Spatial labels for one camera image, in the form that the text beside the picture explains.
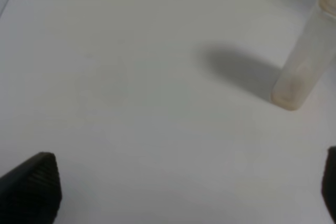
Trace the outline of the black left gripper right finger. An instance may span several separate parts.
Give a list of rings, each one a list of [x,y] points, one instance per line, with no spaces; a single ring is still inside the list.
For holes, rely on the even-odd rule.
[[[333,222],[336,222],[336,151],[335,146],[328,149],[322,178],[322,197]]]

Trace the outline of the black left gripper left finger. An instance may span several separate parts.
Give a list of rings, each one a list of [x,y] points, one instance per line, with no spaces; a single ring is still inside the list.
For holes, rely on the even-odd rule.
[[[40,152],[1,177],[1,223],[54,223],[61,200],[53,153]]]

